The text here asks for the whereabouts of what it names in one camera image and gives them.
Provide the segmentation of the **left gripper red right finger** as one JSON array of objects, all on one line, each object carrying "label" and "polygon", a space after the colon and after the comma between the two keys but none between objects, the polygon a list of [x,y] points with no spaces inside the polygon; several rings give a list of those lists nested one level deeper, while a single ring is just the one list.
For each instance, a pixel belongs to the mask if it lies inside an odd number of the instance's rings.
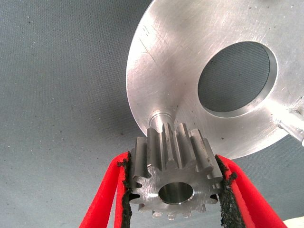
[{"label": "left gripper red right finger", "polygon": [[219,194],[221,225],[224,228],[285,228],[243,170],[232,160],[215,156],[223,175]]}]

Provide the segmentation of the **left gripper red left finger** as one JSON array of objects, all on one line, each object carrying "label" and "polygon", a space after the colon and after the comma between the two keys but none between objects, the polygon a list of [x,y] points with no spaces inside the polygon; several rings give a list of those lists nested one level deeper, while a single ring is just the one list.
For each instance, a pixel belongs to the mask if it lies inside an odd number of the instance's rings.
[{"label": "left gripper red left finger", "polygon": [[81,228],[106,228],[114,200],[116,200],[114,227],[130,227],[132,216],[131,188],[128,181],[130,164],[130,152],[123,152],[113,158],[80,224]]}]

